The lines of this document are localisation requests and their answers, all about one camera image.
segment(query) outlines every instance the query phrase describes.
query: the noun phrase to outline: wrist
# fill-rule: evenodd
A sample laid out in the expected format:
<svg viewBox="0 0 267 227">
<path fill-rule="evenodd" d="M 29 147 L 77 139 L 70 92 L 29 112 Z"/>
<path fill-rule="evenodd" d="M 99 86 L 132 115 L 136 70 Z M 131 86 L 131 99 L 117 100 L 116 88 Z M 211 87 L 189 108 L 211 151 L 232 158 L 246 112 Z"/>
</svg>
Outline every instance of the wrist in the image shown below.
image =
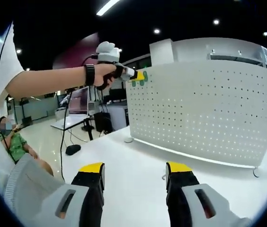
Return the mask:
<svg viewBox="0 0 267 227">
<path fill-rule="evenodd" d="M 92 86 L 95 82 L 95 65 L 84 65 L 85 70 L 85 86 Z"/>
<path fill-rule="evenodd" d="M 36 152 L 33 149 L 28 149 L 29 154 L 36 154 Z"/>
</svg>

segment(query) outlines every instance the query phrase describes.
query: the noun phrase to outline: green shirt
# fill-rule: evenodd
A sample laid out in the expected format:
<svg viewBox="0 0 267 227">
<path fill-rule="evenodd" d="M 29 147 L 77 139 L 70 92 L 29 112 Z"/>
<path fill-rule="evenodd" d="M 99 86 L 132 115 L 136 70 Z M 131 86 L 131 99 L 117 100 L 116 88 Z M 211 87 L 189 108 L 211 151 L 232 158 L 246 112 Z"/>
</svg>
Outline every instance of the green shirt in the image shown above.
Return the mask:
<svg viewBox="0 0 267 227">
<path fill-rule="evenodd" d="M 26 153 L 23 146 L 27 144 L 26 140 L 20 135 L 20 133 L 15 133 L 10 141 L 10 153 L 15 161 L 19 161 L 20 158 Z"/>
</svg>

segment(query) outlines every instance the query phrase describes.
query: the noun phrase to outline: human arm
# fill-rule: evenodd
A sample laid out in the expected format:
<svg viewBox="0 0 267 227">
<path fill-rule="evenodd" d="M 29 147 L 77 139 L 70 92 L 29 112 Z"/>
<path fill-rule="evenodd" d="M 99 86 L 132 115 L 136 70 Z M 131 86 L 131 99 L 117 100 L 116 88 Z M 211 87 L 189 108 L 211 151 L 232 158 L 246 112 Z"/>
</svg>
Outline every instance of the human arm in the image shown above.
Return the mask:
<svg viewBox="0 0 267 227">
<path fill-rule="evenodd" d="M 21 124 L 13 124 L 12 125 L 12 130 L 13 130 L 13 132 L 18 132 L 18 131 L 20 131 L 21 130 Z"/>
<path fill-rule="evenodd" d="M 112 64 L 95 65 L 94 86 L 103 84 L 103 77 L 116 70 Z M 23 71 L 14 77 L 6 86 L 6 91 L 14 98 L 41 96 L 71 87 L 85 85 L 86 71 L 84 67 L 59 70 Z M 108 80 L 108 87 L 114 82 Z"/>
<path fill-rule="evenodd" d="M 38 158 L 38 154 L 34 151 L 34 149 L 31 148 L 31 146 L 29 146 L 27 143 L 23 145 L 23 149 L 29 153 L 32 157 L 34 157 L 35 159 Z"/>
<path fill-rule="evenodd" d="M 3 144 L 3 146 L 4 146 L 5 149 L 9 149 L 10 148 L 11 139 L 14 136 L 14 134 L 15 133 L 13 131 L 11 131 L 10 134 L 7 137 L 5 137 L 5 139 L 0 134 L 1 143 Z"/>
</svg>

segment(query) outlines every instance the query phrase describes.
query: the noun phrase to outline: computer mouse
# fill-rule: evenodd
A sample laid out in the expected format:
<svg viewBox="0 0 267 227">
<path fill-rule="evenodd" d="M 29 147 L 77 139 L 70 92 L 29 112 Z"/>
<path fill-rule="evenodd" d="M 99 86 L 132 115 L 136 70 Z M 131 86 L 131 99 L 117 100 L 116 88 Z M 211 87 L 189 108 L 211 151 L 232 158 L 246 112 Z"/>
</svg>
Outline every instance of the computer mouse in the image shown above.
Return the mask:
<svg viewBox="0 0 267 227">
<path fill-rule="evenodd" d="M 77 144 L 70 145 L 70 146 L 68 146 L 66 148 L 65 153 L 70 156 L 70 155 L 73 155 L 73 154 L 77 153 L 79 150 L 81 150 L 81 146 L 80 145 L 77 145 Z"/>
</svg>

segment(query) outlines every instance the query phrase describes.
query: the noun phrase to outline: white desk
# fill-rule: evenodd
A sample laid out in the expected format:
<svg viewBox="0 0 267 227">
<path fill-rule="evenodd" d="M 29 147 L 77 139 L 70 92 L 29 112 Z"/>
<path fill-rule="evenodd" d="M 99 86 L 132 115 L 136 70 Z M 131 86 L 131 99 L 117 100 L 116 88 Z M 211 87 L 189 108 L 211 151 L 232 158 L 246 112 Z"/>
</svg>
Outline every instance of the white desk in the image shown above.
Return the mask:
<svg viewBox="0 0 267 227">
<path fill-rule="evenodd" d="M 105 190 L 101 226 L 169 227 L 166 206 L 165 163 L 175 161 L 193 169 L 200 183 L 207 183 L 228 199 L 239 217 L 254 218 L 267 202 L 267 153 L 259 167 L 251 169 L 208 163 L 133 141 L 129 127 L 81 145 L 73 156 L 63 152 L 63 174 L 71 183 L 85 165 L 104 162 Z"/>
<path fill-rule="evenodd" d="M 81 124 L 88 116 L 86 114 L 70 114 L 65 120 L 65 130 L 68 130 L 78 124 Z M 58 120 L 51 124 L 52 127 L 63 130 L 64 119 Z"/>
</svg>

